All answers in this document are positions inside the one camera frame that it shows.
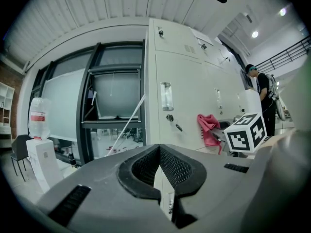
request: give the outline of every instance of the ventilation grille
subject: ventilation grille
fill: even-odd
[[[49,217],[55,222],[67,226],[90,190],[91,188],[84,185],[76,186],[49,214]]]
[[[161,168],[174,189],[191,176],[191,166],[168,151],[161,149],[160,158]]]
[[[157,149],[135,161],[132,166],[132,173],[140,181],[154,186],[156,171],[159,167],[159,154]]]
[[[185,50],[186,52],[191,52],[191,53],[194,53],[195,54],[195,50],[192,46],[189,46],[189,45],[184,45],[185,46]]]
[[[228,168],[230,170],[234,170],[234,171],[241,172],[241,173],[247,173],[249,169],[249,167],[246,167],[246,166],[238,166],[238,165],[230,164],[230,163],[225,164],[224,168]]]

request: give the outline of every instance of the black shirt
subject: black shirt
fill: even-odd
[[[267,95],[261,101],[261,108],[262,108],[263,112],[272,105],[273,99],[270,99],[268,97],[268,95],[269,95],[269,79],[266,75],[264,75],[263,73],[260,73],[257,77],[257,90],[258,90],[259,94],[261,93],[262,89],[264,89],[264,88],[267,88]]]

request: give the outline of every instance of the brick wall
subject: brick wall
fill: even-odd
[[[17,103],[19,92],[23,83],[22,75],[9,68],[5,63],[0,61],[0,82],[14,88],[11,111],[11,129],[12,139],[16,138],[16,118],[17,118]]]

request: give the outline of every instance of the pink cloth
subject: pink cloth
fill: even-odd
[[[222,150],[222,147],[220,146],[221,141],[218,141],[213,136],[213,134],[210,132],[215,127],[218,129],[220,128],[219,122],[212,114],[208,116],[204,116],[200,114],[198,115],[197,120],[203,129],[203,138],[204,138],[205,145],[206,146],[219,146],[218,154],[220,155],[220,152]]]

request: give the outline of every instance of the staircase railing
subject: staircase railing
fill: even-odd
[[[296,44],[290,46],[289,48],[285,49],[284,51],[271,57],[270,59],[261,62],[260,64],[256,65],[256,67],[260,72],[270,72],[289,62],[294,61],[295,59],[298,59],[305,54],[308,54],[310,47],[311,37],[308,36],[301,41],[298,41]]]

